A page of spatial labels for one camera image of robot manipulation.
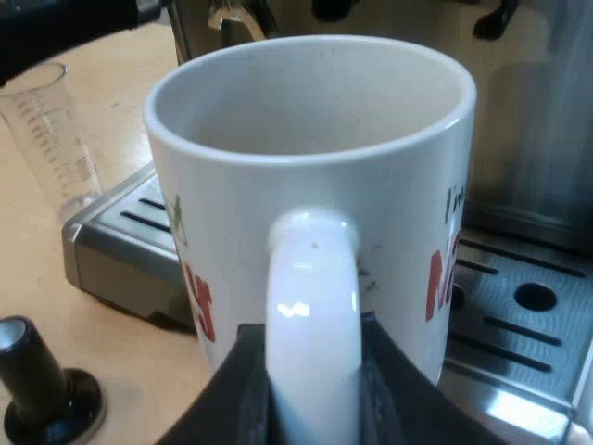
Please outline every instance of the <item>mug rim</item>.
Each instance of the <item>mug rim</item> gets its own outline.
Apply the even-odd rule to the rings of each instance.
[[[413,133],[406,134],[403,137],[390,139],[385,142],[367,146],[359,146],[348,150],[314,153],[314,154],[292,154],[292,155],[269,155],[254,153],[239,153],[235,151],[223,150],[212,146],[205,146],[197,142],[179,136],[158,118],[157,102],[162,90],[169,83],[173,83],[185,72],[193,70],[196,66],[208,63],[209,60],[217,57],[229,56],[232,53],[240,53],[246,50],[246,47],[254,49],[257,46],[282,46],[293,43],[315,44],[316,42],[354,42],[376,45],[389,45],[397,48],[420,53],[421,56],[431,58],[436,62],[448,67],[460,80],[461,97],[458,103],[445,116],[433,121],[430,125],[423,127]],[[336,164],[350,161],[357,161],[366,158],[381,156],[386,153],[399,151],[407,147],[415,146],[424,141],[429,141],[444,132],[447,128],[457,123],[463,117],[467,116],[474,108],[476,101],[476,87],[473,77],[469,71],[457,60],[449,57],[432,48],[413,44],[396,39],[384,37],[363,36],[363,35],[344,35],[344,34],[312,34],[291,37],[280,37],[259,42],[239,44],[228,48],[220,49],[203,56],[190,60],[175,70],[166,74],[160,79],[150,91],[144,106],[144,121],[148,132],[164,146],[172,150],[184,153],[190,157],[199,157],[218,162],[230,164],[248,164],[259,166],[272,165],[312,165],[312,164]]]

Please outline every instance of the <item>espresso machine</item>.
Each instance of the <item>espresso machine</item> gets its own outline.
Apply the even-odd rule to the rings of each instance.
[[[136,6],[93,36],[77,26],[76,39],[56,49],[153,20],[163,5]],[[174,0],[167,8],[180,64],[254,40],[350,33],[427,45],[470,71],[478,103],[439,388],[508,442],[592,434],[593,2]],[[152,164],[62,235],[72,284],[151,323],[194,329]]]

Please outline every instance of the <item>white mug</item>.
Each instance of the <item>white mug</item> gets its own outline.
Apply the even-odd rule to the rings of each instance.
[[[361,312],[437,382],[474,103],[453,59],[343,35],[209,53],[147,99],[210,369],[267,323],[289,442],[356,443]]]

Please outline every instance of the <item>black object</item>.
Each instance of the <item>black object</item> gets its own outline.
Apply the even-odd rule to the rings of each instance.
[[[473,35],[482,40],[499,39],[509,26],[518,5],[519,0],[500,0],[500,6],[496,11],[481,17],[475,22]]]
[[[393,343],[373,313],[361,320],[362,444],[504,443],[441,394]],[[159,444],[282,443],[265,371],[264,338],[263,324],[239,326],[222,366]]]
[[[357,0],[313,0],[311,11],[315,19],[324,22],[345,18]]]
[[[32,321],[0,320],[0,379],[12,396],[4,428],[14,444],[63,444],[88,439],[106,405],[95,378],[61,370]]]
[[[62,51],[156,20],[164,5],[158,0],[54,0],[4,11],[0,17],[0,86]]]

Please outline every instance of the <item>round hole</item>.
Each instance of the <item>round hole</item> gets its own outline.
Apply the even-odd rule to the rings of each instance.
[[[25,322],[16,318],[0,320],[0,350],[10,348],[25,333]]]
[[[453,285],[451,292],[451,310],[455,311],[465,303],[465,291],[459,285]]]
[[[515,301],[530,311],[549,311],[556,306],[556,294],[539,283],[525,283],[515,290]]]

